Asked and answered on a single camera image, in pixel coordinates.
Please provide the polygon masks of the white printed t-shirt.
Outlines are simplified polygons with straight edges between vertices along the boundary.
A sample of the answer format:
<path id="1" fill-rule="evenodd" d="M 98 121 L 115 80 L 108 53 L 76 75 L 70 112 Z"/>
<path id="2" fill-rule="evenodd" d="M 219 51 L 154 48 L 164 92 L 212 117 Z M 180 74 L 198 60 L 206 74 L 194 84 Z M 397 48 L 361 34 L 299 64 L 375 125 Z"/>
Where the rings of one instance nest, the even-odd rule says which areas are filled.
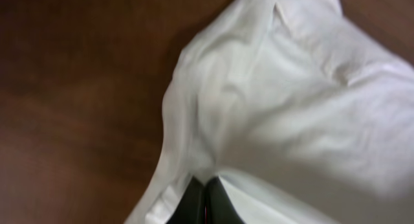
<path id="1" fill-rule="evenodd" d="M 412 223 L 413 67 L 339 0 L 235 0 L 182 50 L 128 223 L 218 177 L 244 223 Z"/>

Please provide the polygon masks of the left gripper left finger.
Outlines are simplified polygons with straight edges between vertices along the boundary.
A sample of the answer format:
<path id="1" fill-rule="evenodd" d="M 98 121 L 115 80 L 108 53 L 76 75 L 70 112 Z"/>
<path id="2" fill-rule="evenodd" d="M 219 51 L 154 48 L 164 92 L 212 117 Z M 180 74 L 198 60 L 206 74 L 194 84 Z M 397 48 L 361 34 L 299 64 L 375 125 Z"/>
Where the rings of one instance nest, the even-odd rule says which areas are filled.
<path id="1" fill-rule="evenodd" d="M 192 177 L 183 197 L 167 224 L 204 224 L 205 222 L 204 185 Z"/>

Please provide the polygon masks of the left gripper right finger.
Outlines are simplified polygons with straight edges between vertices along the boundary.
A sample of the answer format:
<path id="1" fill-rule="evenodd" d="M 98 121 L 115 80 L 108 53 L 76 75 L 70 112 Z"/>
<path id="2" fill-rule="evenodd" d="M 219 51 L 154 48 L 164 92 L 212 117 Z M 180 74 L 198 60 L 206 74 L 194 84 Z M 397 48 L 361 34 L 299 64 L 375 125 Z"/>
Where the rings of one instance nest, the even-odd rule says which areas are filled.
<path id="1" fill-rule="evenodd" d="M 206 224 L 244 224 L 218 177 L 209 180 L 204 191 Z"/>

